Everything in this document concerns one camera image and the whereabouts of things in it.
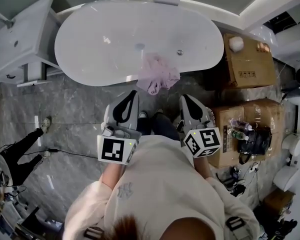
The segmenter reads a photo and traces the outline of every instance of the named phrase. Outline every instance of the person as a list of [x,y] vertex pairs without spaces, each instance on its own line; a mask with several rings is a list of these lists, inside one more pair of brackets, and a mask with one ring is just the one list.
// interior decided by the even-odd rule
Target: person
[[4,193],[9,193],[11,187],[21,186],[28,176],[44,159],[50,157],[51,153],[46,151],[43,155],[38,154],[30,162],[18,164],[20,158],[37,141],[39,137],[48,132],[51,120],[45,118],[42,126],[29,133],[25,138],[10,145],[0,152],[0,201],[4,199]]
[[236,217],[245,239],[258,238],[253,212],[213,178],[206,157],[193,159],[181,148],[162,110],[153,118],[142,111],[137,131],[142,137],[129,164],[109,163],[71,205],[63,240],[239,239],[226,226]]

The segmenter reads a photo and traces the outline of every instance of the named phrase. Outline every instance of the hair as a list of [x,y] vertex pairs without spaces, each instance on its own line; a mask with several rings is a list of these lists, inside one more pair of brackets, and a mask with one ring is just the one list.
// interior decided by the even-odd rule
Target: hair
[[105,231],[101,240],[142,240],[142,234],[138,230],[134,216],[124,216],[113,226],[111,231]]

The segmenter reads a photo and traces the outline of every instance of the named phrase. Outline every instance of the marble floor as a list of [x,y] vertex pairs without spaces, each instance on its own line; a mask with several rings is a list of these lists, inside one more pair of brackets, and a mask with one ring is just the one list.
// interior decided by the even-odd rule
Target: marble floor
[[[275,62],[275,67],[277,85],[225,90],[220,95],[204,89],[201,72],[185,73],[170,90],[161,90],[156,96],[139,89],[139,107],[150,114],[163,108],[174,119],[179,114],[181,94],[190,94],[209,107],[265,97],[280,102],[280,86],[291,80],[293,74],[291,68],[278,62]],[[51,82],[47,84],[20,88],[0,84],[0,147],[21,140],[34,131],[46,116],[51,116],[52,125],[48,134],[43,135],[28,153],[57,148],[96,157],[96,138],[101,133],[100,126],[107,104],[124,92],[137,90],[136,82],[92,87],[79,84],[65,74],[51,76],[49,80]],[[286,101],[282,104],[285,107],[285,128],[292,131],[295,106]],[[20,162],[27,162],[35,155],[23,156]],[[273,188],[272,179],[285,164],[287,156],[288,153],[282,151],[261,164],[257,182],[261,199]],[[242,173],[250,164],[239,166]],[[20,195],[29,203],[38,205],[47,217],[63,222],[71,203],[88,184],[99,179],[104,167],[105,164],[97,159],[54,153],[28,177],[24,182],[27,190]],[[218,173],[226,177],[228,170],[218,170]],[[257,179],[247,174],[246,182],[251,183],[241,199],[253,208],[259,202]]]

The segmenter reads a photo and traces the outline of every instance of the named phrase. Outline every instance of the leg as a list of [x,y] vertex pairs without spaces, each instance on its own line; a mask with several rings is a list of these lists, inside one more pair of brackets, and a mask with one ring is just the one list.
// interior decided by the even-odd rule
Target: leg
[[148,118],[148,114],[145,111],[142,111],[139,115],[136,130],[142,133],[142,135],[151,134],[151,120]]
[[18,160],[27,152],[28,149],[44,134],[41,128],[29,133],[25,138],[13,144],[7,149],[4,149],[0,154],[5,160],[18,162]]
[[18,164],[17,166],[15,166],[11,171],[13,185],[22,185],[24,181],[28,178],[30,173],[37,169],[37,167],[43,162],[43,160],[43,157],[38,154],[30,162]]
[[180,141],[177,129],[163,113],[157,112],[152,118],[152,129],[155,135],[162,135],[174,141]]

